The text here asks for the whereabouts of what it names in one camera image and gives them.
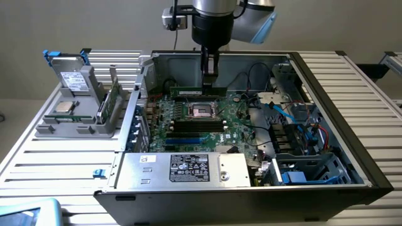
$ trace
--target barcode label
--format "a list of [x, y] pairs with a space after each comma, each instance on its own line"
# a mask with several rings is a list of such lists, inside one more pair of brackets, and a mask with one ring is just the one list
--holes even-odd
[[81, 73], [79, 72], [60, 72], [64, 82], [71, 91], [88, 91], [88, 86]]

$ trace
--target warning label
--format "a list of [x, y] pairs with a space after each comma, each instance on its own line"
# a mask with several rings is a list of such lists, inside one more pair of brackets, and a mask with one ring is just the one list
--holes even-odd
[[88, 86], [81, 73], [79, 72], [60, 72], [64, 82], [71, 91], [88, 91]]
[[207, 154], [172, 154], [170, 156], [171, 182], [210, 181], [210, 163]]

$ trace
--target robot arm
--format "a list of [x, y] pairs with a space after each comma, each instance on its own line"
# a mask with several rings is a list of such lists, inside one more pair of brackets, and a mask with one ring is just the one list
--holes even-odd
[[263, 43], [275, 22], [271, 0], [192, 0], [192, 5], [164, 9], [162, 19], [167, 30], [187, 28], [192, 16], [192, 40], [200, 45], [202, 87], [210, 88], [218, 78], [219, 48], [231, 39]]

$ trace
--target capacitor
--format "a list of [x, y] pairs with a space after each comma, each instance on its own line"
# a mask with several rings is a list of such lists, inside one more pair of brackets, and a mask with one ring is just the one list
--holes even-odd
[[239, 98], [239, 97], [234, 97], [234, 98], [232, 98], [232, 101], [234, 101], [235, 103], [239, 103], [239, 102], [240, 102], [240, 98]]

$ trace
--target cpu socket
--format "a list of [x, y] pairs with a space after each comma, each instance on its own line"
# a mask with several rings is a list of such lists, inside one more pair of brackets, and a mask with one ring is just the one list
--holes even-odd
[[191, 103], [188, 107], [188, 116], [215, 118], [215, 104], [214, 103]]

